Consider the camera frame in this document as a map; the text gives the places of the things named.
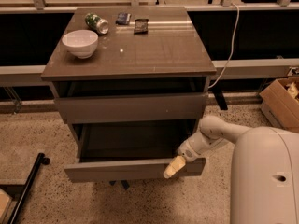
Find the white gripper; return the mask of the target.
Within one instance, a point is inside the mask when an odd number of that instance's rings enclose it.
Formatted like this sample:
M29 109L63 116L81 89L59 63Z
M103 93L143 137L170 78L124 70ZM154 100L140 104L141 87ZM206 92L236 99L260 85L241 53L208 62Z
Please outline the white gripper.
M186 162L193 162L210 147L210 139L202 133L194 133L178 148L178 154L164 170L164 178L168 179L180 171Z

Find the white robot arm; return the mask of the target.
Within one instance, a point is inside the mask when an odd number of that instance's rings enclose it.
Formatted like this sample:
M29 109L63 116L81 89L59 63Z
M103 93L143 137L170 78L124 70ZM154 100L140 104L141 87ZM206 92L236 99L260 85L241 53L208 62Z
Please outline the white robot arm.
M274 127L250 128L215 116L178 148L164 177L217 148L235 145L231 164L230 224L299 224L299 134Z

